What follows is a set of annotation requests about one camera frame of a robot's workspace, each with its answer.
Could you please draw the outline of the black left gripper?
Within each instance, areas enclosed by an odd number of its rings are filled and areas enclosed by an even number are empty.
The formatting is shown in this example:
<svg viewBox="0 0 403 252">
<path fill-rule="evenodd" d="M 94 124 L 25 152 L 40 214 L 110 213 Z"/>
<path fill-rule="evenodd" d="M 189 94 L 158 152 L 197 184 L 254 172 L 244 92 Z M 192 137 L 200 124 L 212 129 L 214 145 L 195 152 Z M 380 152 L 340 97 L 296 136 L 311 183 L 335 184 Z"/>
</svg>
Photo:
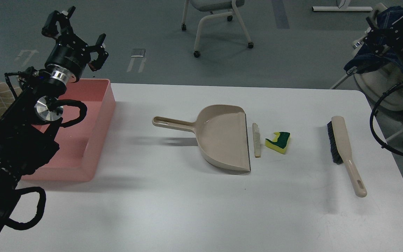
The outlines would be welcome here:
<svg viewBox="0 0 403 252">
<path fill-rule="evenodd" d="M 42 35 L 56 42 L 44 64 L 45 68 L 56 66 L 69 70 L 74 76 L 72 81 L 77 82 L 87 64 L 92 72 L 96 72 L 105 64 L 109 54 L 104 44 L 106 34 L 99 35 L 96 44 L 92 46 L 76 38 L 70 24 L 75 9 L 75 6 L 71 6 L 68 10 L 61 12 L 54 10 L 50 13 L 42 28 Z M 91 53 L 97 54 L 96 59 L 91 60 Z"/>
</svg>

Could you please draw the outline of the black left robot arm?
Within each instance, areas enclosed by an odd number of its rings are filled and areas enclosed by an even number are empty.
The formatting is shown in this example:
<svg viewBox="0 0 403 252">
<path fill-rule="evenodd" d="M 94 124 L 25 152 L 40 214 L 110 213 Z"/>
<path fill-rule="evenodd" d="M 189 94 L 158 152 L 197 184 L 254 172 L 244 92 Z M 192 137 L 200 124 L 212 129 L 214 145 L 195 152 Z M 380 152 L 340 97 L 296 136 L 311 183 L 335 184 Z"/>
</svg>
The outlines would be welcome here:
<svg viewBox="0 0 403 252">
<path fill-rule="evenodd" d="M 82 122 L 87 106 L 75 99 L 59 99 L 67 84 L 75 83 L 89 67 L 97 71 L 106 62 L 106 34 L 88 45 L 73 31 L 70 19 L 76 7 L 53 11 L 42 35 L 55 40 L 44 68 L 6 73 L 14 102 L 0 117 L 0 233 L 4 227 L 25 231 L 37 225 L 46 206 L 41 187 L 18 189 L 22 176 L 47 164 L 59 150 L 60 128 Z"/>
</svg>

